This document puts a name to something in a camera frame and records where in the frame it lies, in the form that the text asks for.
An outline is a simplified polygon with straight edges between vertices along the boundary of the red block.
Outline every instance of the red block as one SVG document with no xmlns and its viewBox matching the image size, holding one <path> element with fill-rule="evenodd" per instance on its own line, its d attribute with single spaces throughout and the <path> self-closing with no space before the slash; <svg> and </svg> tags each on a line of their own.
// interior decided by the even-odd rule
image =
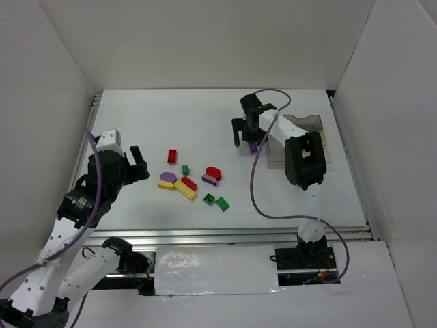
<svg viewBox="0 0 437 328">
<path fill-rule="evenodd" d="M 216 167 L 212 167 L 212 166 L 207 167 L 206 173 L 207 173 L 207 175 L 216 178 L 217 181 L 220 181 L 220 179 L 221 179 L 221 171 L 219 169 L 217 169 Z"/>
<path fill-rule="evenodd" d="M 187 178 L 186 176 L 183 176 L 182 179 L 180 179 L 184 184 L 189 186 L 192 190 L 196 191 L 197 184 L 195 184 L 191 179 Z"/>
<path fill-rule="evenodd" d="M 177 156 L 178 156 L 178 151 L 176 149 L 170 149 L 169 158 L 167 159 L 168 164 L 176 164 Z"/>
</svg>

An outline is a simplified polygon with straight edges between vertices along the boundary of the green block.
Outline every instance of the green block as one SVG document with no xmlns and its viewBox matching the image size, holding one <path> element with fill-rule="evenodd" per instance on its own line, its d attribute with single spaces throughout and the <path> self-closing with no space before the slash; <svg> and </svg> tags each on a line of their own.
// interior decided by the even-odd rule
<svg viewBox="0 0 437 328">
<path fill-rule="evenodd" d="M 216 200 L 216 204 L 218 208 L 221 209 L 222 212 L 225 212 L 229 208 L 229 204 L 225 201 L 225 198 L 220 197 Z"/>
<path fill-rule="evenodd" d="M 207 193 L 205 198 L 203 199 L 203 201 L 208 205 L 213 204 L 214 200 L 216 200 L 215 197 L 213 195 L 210 195 L 209 193 Z"/>
<path fill-rule="evenodd" d="M 183 166 L 182 166 L 182 174 L 184 174 L 185 176 L 190 174 L 190 168 L 188 167 L 188 165 L 183 164 Z"/>
</svg>

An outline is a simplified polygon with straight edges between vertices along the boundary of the robotic arm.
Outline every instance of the robotic arm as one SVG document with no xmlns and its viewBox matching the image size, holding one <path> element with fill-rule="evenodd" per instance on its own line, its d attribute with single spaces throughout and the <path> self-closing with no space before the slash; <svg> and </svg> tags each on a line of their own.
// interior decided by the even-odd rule
<svg viewBox="0 0 437 328">
<path fill-rule="evenodd" d="M 263 105 L 257 94 L 248 94 L 240 99 L 244 111 L 243 118 L 232 120 L 234 143 L 240 146 L 242 140 L 249 143 L 251 152 L 257 152 L 266 131 L 278 114 L 272 104 Z M 282 115 L 270 130 L 268 137 L 274 137 L 285 151 L 285 175 L 288 181 L 301 190 L 303 204 L 308 204 L 305 212 L 319 217 L 320 185 L 326 173 L 326 160 L 322 138 L 317 132 L 307 132 L 291 123 Z M 304 261 L 311 261 L 326 251 L 327 240 L 323 225 L 319 221 L 304 220 L 298 229 L 298 249 Z"/>
<path fill-rule="evenodd" d="M 60 257 L 49 256 L 67 247 L 84 228 L 96 201 L 97 168 L 94 155 L 89 157 L 88 173 L 81 176 L 62 201 L 53 231 L 41 251 L 40 265 L 24 280 L 9 299 L 0 300 L 0 319 L 15 327 L 65 327 L 71 309 L 107 273 L 126 271 L 135 263 L 148 268 L 147 258 L 132 251 L 132 245 L 112 237 L 102 249 L 70 276 L 66 274 L 83 243 L 91 236 L 100 219 L 111 209 L 124 185 L 149 178 L 147 163 L 138 146 L 130 147 L 135 160 L 131 165 L 120 146 L 117 130 L 105 131 L 95 139 L 102 171 L 102 193 L 98 211 L 82 237 Z"/>
</svg>

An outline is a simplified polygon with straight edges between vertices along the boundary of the yellow rectangular block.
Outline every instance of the yellow rectangular block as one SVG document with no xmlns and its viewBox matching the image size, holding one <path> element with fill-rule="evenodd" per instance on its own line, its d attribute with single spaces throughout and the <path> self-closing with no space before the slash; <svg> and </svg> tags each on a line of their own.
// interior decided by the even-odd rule
<svg viewBox="0 0 437 328">
<path fill-rule="evenodd" d="M 168 181 L 158 182 L 158 187 L 162 189 L 175 190 L 175 186 L 173 185 L 173 183 Z"/>
<path fill-rule="evenodd" d="M 181 180 L 174 183 L 175 188 L 183 193 L 189 200 L 192 200 L 196 196 L 196 192 L 192 190 L 189 186 L 184 184 Z"/>
</svg>

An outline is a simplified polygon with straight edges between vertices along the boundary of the white tabletop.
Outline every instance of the white tabletop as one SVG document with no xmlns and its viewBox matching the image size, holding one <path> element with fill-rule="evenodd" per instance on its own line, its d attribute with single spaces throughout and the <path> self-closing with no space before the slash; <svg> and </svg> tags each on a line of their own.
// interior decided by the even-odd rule
<svg viewBox="0 0 437 328">
<path fill-rule="evenodd" d="M 95 135 L 116 128 L 122 148 L 138 145 L 149 165 L 150 178 L 123 187 L 112 209 L 100 222 L 101 230 L 226 229 L 296 227 L 298 220 L 269 220 L 258 215 L 249 195 L 249 176 L 254 156 L 246 143 L 234 145 L 231 119 L 242 117 L 239 100 L 254 90 L 105 90 L 92 128 Z M 365 219 L 348 162 L 324 90 L 286 90 L 292 105 L 284 113 L 298 117 L 320 115 L 331 159 L 322 184 L 324 218 L 340 228 L 359 229 Z M 274 92 L 259 95 L 263 103 L 277 107 L 285 97 Z M 177 165 L 167 164 L 169 149 L 178 150 Z M 91 149 L 87 147 L 87 157 Z M 197 183 L 197 197 L 190 201 L 179 191 L 159 189 L 163 172 L 182 177 L 187 164 L 189 178 Z M 202 182 L 205 168 L 222 171 L 219 187 Z M 81 173 L 86 172 L 86 161 Z M 230 209 L 222 213 L 203 202 L 207 193 L 224 197 Z M 271 215 L 301 212 L 298 187 L 283 170 L 267 168 L 262 152 L 255 175 L 255 198 Z"/>
</svg>

